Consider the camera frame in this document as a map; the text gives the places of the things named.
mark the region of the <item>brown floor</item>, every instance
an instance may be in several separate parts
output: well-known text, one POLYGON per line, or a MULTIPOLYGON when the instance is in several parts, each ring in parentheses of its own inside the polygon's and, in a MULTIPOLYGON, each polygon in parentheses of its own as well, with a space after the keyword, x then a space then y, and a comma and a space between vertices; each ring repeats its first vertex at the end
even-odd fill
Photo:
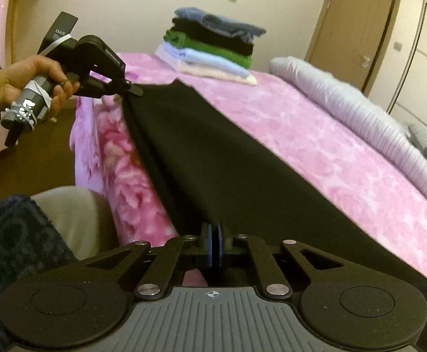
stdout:
POLYGON ((74 185, 73 152, 69 148, 75 109, 60 111, 57 123, 45 122, 22 135, 16 147, 0 154, 0 200, 13 193, 28 196, 62 185, 74 185))

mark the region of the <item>person's left hand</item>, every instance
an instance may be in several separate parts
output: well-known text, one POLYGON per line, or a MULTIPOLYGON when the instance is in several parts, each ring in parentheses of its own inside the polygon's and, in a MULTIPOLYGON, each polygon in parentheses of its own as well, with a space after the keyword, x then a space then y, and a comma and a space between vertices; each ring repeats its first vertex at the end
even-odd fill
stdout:
POLYGON ((59 83, 54 88, 47 118, 57 115, 63 103, 80 88, 80 83, 71 83, 57 61, 41 55, 26 58, 0 70, 0 110, 10 107, 26 84, 41 72, 59 83))

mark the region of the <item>door handle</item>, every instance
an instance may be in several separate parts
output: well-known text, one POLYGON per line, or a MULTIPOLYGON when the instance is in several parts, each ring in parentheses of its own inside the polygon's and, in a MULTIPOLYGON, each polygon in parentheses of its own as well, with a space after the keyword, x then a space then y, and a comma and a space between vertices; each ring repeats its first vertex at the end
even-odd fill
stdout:
POLYGON ((362 68, 366 69, 367 67, 369 67, 372 59, 370 57, 367 57, 366 55, 362 55, 362 58, 363 58, 362 68))

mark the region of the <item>pink floral fabric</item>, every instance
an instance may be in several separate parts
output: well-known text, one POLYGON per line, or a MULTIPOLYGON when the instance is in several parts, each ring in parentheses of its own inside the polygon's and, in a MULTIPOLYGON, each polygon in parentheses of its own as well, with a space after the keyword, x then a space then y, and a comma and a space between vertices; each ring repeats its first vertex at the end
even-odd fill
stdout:
MULTIPOLYGON (((257 86, 182 75, 148 54, 121 54, 138 83, 195 87, 287 162, 365 232, 427 276, 427 200, 386 159, 293 86, 253 72, 257 86)), ((174 236, 130 140, 121 107, 79 98, 71 135, 76 182, 109 200, 122 242, 160 246, 174 236)))

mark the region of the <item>door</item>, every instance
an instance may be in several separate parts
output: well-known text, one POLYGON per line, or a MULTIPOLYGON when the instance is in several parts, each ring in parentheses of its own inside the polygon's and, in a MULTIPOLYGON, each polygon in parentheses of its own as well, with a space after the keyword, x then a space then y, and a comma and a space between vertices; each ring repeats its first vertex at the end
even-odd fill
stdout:
POLYGON ((310 63, 362 89, 392 5, 393 0, 330 0, 310 63))

